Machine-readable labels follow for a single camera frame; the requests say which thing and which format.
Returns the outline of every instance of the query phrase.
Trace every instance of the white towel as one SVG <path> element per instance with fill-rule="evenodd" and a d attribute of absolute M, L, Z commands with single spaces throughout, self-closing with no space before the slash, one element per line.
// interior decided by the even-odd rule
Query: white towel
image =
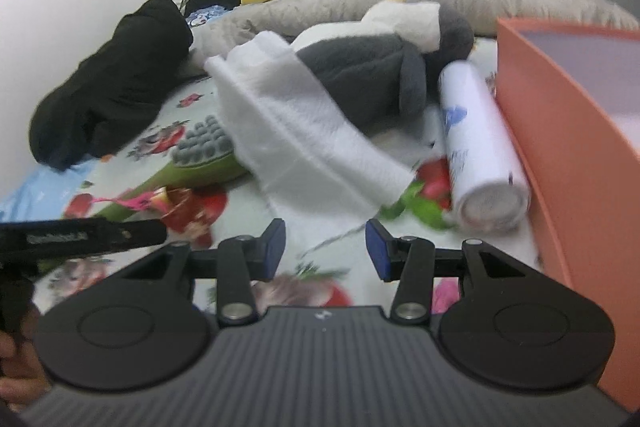
<path fill-rule="evenodd" d="M 412 171 L 377 149 L 272 32 L 205 64 L 220 123 L 287 236 L 303 250 L 361 227 L 398 201 Z"/>

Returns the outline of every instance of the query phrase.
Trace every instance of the black device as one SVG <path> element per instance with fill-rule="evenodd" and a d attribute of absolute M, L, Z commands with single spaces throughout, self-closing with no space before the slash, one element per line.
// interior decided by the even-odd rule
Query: black device
<path fill-rule="evenodd" d="M 41 318 L 34 343 L 54 386 L 21 421 L 614 427 L 628 420 L 595 385 L 614 331 L 593 301 L 477 239 L 443 250 L 392 237 L 371 220 L 366 243 L 380 279 L 399 280 L 389 317 L 379 307 L 271 307 L 260 317 L 250 281 L 275 274 L 281 220 L 259 238 L 228 239 L 215 250 L 160 248 Z M 207 315 L 191 295 L 195 279 L 213 277 L 218 309 Z M 430 311 L 434 277 L 460 280 L 462 299 L 443 315 Z"/>

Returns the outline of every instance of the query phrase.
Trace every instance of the metal screw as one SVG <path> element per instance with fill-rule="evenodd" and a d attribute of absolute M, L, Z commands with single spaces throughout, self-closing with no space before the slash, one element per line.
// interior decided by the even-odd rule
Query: metal screw
<path fill-rule="evenodd" d="M 231 321 L 239 321 L 247 318 L 253 311 L 254 309 L 251 308 L 249 304 L 245 304 L 244 302 L 232 302 L 231 304 L 223 306 L 222 315 Z"/>
<path fill-rule="evenodd" d="M 405 302 L 396 308 L 396 315 L 401 319 L 420 319 L 427 314 L 427 308 L 417 302 Z"/>

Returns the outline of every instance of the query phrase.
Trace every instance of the ribbed gray surface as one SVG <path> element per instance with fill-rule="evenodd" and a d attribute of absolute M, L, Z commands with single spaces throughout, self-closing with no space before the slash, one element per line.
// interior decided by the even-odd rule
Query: ribbed gray surface
<path fill-rule="evenodd" d="M 480 385 L 428 333 L 395 327 L 378 308 L 326 311 L 272 308 L 257 325 L 223 331 L 161 387 L 122 396 L 57 387 L 22 416 L 33 427 L 614 427 L 626 418 L 591 387 L 530 397 Z"/>

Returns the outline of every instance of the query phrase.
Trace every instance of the strawberry print sheet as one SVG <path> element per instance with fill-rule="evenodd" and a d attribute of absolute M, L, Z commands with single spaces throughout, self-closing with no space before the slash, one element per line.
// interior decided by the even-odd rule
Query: strawberry print sheet
<path fill-rule="evenodd" d="M 497 68 L 497 46 L 490 39 L 477 39 L 470 60 L 491 86 Z M 210 79 L 190 84 L 167 101 L 158 121 L 121 154 L 98 165 L 81 192 L 94 197 L 114 198 L 136 187 L 168 161 L 170 149 L 182 137 L 189 121 L 201 121 L 212 113 L 214 89 Z M 433 241 L 437 247 L 460 248 L 468 235 L 450 226 L 448 171 L 440 110 L 430 107 L 413 128 L 388 129 L 372 136 L 372 142 L 388 154 L 417 168 L 417 180 L 404 203 L 381 209 L 380 219 L 394 236 L 415 235 Z M 213 245 L 236 235 L 260 235 L 275 216 L 251 176 L 242 176 L 223 186 L 207 190 L 207 204 L 215 207 L 217 219 L 210 227 Z M 538 267 L 538 254 L 528 222 L 509 233 L 480 234 L 481 239 Z M 169 241 L 176 239 L 170 233 Z M 53 270 L 37 286 L 35 302 L 46 312 L 62 299 L 98 282 L 150 248 L 69 261 Z M 269 283 L 254 283 L 258 309 L 270 305 L 350 306 L 380 305 L 388 313 L 397 283 L 383 283 L 367 254 L 364 229 L 341 237 L 312 251 L 302 251 L 288 241 L 278 272 Z M 443 312 L 458 299 L 456 280 L 436 280 L 433 311 Z M 214 280 L 198 280 L 194 304 L 214 312 Z"/>

